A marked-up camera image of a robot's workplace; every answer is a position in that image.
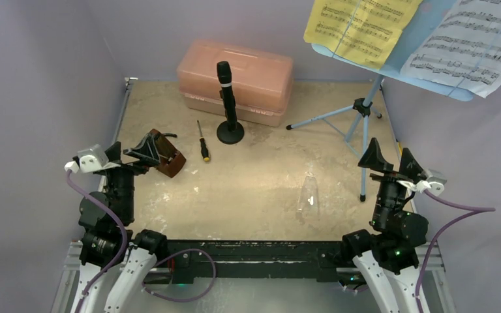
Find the brown wooden metronome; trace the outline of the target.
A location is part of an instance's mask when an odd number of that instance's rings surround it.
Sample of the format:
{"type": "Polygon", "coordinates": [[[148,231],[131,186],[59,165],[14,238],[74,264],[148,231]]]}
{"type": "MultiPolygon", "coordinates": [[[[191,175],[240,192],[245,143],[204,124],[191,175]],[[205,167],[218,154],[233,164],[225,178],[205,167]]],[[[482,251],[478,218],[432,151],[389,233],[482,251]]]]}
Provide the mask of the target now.
{"type": "Polygon", "coordinates": [[[154,128],[150,130],[150,133],[155,136],[155,144],[160,154],[160,165],[154,168],[169,178],[175,177],[185,165],[186,158],[170,142],[168,138],[171,137],[159,137],[161,132],[154,128]]]}

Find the clear plastic metronome cover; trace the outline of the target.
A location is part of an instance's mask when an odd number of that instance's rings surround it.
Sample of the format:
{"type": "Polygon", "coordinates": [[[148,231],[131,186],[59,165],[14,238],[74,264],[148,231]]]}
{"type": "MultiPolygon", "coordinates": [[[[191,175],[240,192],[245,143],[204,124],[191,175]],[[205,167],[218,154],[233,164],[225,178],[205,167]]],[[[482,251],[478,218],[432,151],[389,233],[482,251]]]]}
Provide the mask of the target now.
{"type": "Polygon", "coordinates": [[[306,176],[304,179],[297,211],[305,217],[316,218],[319,215],[318,184],[313,176],[306,176]]]}

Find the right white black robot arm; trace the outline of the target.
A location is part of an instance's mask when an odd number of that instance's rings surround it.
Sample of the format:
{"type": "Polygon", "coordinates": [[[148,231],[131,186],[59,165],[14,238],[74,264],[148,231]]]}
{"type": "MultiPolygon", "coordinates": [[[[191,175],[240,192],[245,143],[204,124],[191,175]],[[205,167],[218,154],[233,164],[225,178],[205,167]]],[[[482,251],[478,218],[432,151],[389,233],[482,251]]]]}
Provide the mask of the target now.
{"type": "Polygon", "coordinates": [[[426,182],[425,171],[407,148],[402,150],[399,169],[394,170],[376,138],[358,166],[372,170],[371,179],[379,183],[370,221],[375,233],[359,230],[344,235],[341,259],[358,268],[381,312],[418,312],[416,248],[427,242],[429,223],[405,206],[426,182]]]}

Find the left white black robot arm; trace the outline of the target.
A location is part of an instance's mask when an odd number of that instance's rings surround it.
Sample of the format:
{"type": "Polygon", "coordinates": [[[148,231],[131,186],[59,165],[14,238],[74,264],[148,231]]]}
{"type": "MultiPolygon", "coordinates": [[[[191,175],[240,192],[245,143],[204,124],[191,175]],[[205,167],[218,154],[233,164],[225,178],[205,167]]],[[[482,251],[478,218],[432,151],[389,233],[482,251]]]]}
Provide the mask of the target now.
{"type": "Polygon", "coordinates": [[[151,267],[168,260],[164,235],[126,227],[134,222],[134,178],[158,166],[161,134],[148,132],[134,148],[115,142],[79,151],[65,164],[67,184],[82,195],[80,275],[71,312],[127,312],[151,267]]]}

